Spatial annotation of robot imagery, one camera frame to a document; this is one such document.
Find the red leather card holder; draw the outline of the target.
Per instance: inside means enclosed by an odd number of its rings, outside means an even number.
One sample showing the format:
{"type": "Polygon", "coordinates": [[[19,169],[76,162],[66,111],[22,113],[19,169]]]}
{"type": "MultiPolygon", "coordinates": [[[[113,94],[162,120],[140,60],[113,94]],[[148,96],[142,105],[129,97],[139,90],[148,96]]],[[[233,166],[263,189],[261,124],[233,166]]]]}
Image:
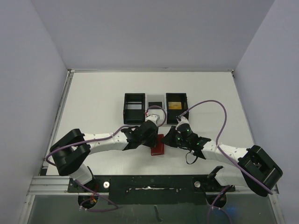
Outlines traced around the red leather card holder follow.
{"type": "Polygon", "coordinates": [[[164,155],[164,143],[162,142],[164,135],[159,134],[157,136],[157,144],[155,147],[151,147],[151,156],[158,156],[158,155],[164,155]]]}

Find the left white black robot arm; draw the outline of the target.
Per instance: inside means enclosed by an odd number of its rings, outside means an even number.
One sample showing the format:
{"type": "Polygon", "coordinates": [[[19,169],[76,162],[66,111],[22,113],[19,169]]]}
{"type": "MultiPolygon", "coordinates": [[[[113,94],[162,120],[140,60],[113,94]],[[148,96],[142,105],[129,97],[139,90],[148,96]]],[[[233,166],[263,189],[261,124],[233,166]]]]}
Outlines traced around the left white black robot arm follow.
{"type": "Polygon", "coordinates": [[[60,176],[73,178],[83,191],[89,192],[95,186],[92,171],[84,165],[89,155],[109,150],[136,149],[141,145],[155,147],[157,135],[158,127],[150,120],[140,126],[122,126],[114,133],[87,134],[76,128],[58,140],[47,157],[52,157],[60,176]]]}

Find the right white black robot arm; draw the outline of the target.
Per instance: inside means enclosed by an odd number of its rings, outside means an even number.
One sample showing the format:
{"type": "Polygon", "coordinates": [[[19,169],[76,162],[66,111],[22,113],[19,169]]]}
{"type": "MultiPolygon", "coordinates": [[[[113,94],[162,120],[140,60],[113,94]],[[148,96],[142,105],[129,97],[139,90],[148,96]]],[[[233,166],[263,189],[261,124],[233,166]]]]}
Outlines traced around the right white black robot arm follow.
{"type": "Polygon", "coordinates": [[[260,146],[232,147],[212,139],[199,137],[189,124],[172,126],[161,140],[165,145],[188,150],[204,160],[214,160],[238,168],[238,171],[221,169],[209,177],[209,188],[218,191],[223,186],[248,187],[259,196],[267,196],[282,177],[283,171],[260,146]]]}

